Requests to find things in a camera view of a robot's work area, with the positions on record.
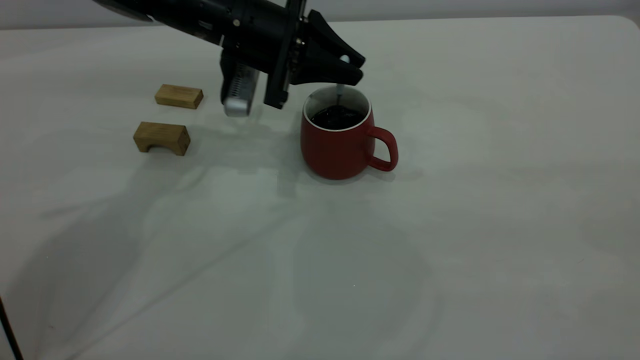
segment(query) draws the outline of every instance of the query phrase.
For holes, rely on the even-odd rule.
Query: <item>rectangular wooden block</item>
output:
[[[151,146],[163,146],[179,156],[184,156],[191,143],[186,126],[144,121],[138,126],[133,140],[141,152],[148,152]]]
[[[203,97],[201,89],[164,84],[156,93],[156,102],[160,105],[197,109]]]

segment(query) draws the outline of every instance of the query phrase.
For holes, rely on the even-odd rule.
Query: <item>white table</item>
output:
[[[27,359],[640,357],[636,26],[333,26],[391,174],[305,167],[319,85],[226,118],[220,49],[178,31],[0,32],[0,293]],[[163,83],[206,98],[157,105]],[[187,155],[138,152],[140,121],[187,125]]]

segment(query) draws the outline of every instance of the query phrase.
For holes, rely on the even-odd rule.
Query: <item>dark liquid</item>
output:
[[[358,125],[365,115],[359,111],[345,108],[342,105],[333,105],[321,110],[311,122],[327,130],[342,130]]]

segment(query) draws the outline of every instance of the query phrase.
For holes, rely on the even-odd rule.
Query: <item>mug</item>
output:
[[[357,125],[341,130],[324,129],[311,122],[320,111],[336,105],[335,86],[316,90],[309,95],[303,107],[300,146],[307,165],[318,175],[342,180],[356,176],[367,166],[391,171],[398,164],[396,138],[373,122],[371,101],[354,88],[345,87],[340,105],[366,114]],[[389,148],[391,161],[373,156],[375,139]]]

